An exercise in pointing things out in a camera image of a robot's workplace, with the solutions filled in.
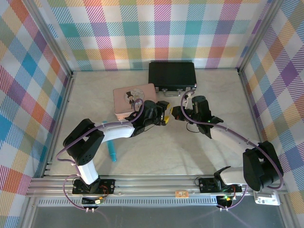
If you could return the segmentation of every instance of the pink box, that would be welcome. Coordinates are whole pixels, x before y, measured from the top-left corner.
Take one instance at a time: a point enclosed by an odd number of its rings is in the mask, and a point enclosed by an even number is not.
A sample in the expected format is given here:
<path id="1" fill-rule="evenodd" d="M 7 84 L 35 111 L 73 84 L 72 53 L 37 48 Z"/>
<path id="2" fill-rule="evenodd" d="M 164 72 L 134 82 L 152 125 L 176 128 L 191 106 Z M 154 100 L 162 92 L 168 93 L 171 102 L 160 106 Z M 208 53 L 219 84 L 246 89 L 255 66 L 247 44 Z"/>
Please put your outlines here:
<path id="1" fill-rule="evenodd" d="M 140 98 L 143 101 L 151 100 L 157 102 L 154 84 L 137 85 L 113 90 L 114 94 L 114 111 L 118 120 L 128 117 L 133 110 L 135 100 Z M 142 105 L 141 102 L 135 104 L 138 111 Z"/>

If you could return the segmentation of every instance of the colorful plaid fabric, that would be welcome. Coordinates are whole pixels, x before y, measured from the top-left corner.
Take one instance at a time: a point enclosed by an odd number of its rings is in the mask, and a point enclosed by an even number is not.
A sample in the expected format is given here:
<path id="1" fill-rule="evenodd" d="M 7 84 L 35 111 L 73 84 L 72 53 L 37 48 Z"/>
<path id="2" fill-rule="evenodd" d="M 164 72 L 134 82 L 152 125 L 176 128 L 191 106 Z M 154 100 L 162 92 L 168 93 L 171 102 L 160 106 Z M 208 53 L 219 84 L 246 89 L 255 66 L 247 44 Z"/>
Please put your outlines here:
<path id="1" fill-rule="evenodd" d="M 41 170 L 67 75 L 21 0 L 0 6 L 0 228 L 17 225 Z"/>
<path id="2" fill-rule="evenodd" d="M 304 2 L 284 1 L 244 79 L 264 139 L 279 153 L 304 226 Z"/>
<path id="3" fill-rule="evenodd" d="M 74 70 L 147 69 L 155 59 L 235 68 L 266 2 L 36 0 Z"/>

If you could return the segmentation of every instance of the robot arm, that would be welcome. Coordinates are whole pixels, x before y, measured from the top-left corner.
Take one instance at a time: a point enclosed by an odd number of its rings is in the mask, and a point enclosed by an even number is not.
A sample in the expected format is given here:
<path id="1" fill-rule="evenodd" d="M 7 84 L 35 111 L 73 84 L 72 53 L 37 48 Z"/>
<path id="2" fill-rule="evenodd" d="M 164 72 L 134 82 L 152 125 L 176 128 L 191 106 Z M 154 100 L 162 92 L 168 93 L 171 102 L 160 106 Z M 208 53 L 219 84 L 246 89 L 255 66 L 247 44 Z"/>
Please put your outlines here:
<path id="1" fill-rule="evenodd" d="M 87 140 L 82 139 L 67 149 L 67 153 L 74 159 L 81 178 L 86 185 L 89 186 L 98 179 L 93 158 L 100 144 L 108 140 L 137 136 L 144 132 L 146 126 L 151 124 L 166 125 L 169 120 L 169 117 L 165 116 L 168 105 L 169 103 L 165 101 L 155 103 L 147 100 L 144 102 L 142 115 L 135 122 L 125 122 L 124 124 L 119 123 L 114 125 L 108 124 L 107 127 L 101 130 L 91 132 L 87 136 Z M 138 112 L 133 112 L 126 120 L 133 120 L 137 114 Z M 90 119 L 84 119 L 64 140 L 63 146 L 66 147 L 94 127 L 95 123 Z"/>
<path id="2" fill-rule="evenodd" d="M 211 115 L 208 101 L 204 96 L 188 96 L 186 107 L 187 109 L 184 109 L 184 111 L 192 120 L 226 127 L 223 120 Z M 190 124 L 193 124 L 183 115 L 180 106 L 173 107 L 171 114 L 176 120 L 188 121 Z M 217 126 L 197 124 L 197 127 L 202 134 L 223 143 L 243 157 L 243 167 L 234 168 L 228 166 L 214 174 L 215 179 L 217 179 L 215 182 L 220 183 L 218 185 L 219 190 L 232 184 L 247 184 L 251 189 L 260 191 L 279 179 L 277 172 L 269 160 L 258 149 L 239 139 L 235 134 Z M 250 139 L 248 140 L 265 151 L 283 175 L 283 169 L 273 145 L 268 141 L 259 143 Z"/>

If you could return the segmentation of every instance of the white table surface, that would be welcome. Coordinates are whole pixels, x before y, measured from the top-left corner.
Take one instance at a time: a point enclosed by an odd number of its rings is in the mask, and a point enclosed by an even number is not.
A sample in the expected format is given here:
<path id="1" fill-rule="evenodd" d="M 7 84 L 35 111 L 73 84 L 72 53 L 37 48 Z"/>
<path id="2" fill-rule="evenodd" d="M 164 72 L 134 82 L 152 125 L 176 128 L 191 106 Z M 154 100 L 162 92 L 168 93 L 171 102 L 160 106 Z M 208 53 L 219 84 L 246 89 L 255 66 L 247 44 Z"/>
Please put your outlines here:
<path id="1" fill-rule="evenodd" d="M 236 70 L 196 70 L 198 88 L 195 95 L 204 95 L 212 114 L 223 119 L 232 129 L 258 140 L 246 97 Z M 56 153 L 63 140 L 85 118 L 95 123 L 116 121 L 113 89 L 148 83 L 148 71 L 78 72 L 67 111 L 62 123 Z M 180 104 L 181 97 L 158 100 Z M 119 174 L 213 174 L 225 166 L 241 166 L 242 158 L 220 142 L 200 133 L 186 130 L 186 122 L 170 116 L 166 126 L 155 126 L 133 138 L 114 140 L 117 162 L 112 162 L 106 143 L 95 157 L 100 175 Z M 62 158 L 69 158 L 67 153 Z M 69 175 L 75 168 L 67 162 L 53 160 L 49 175 Z"/>

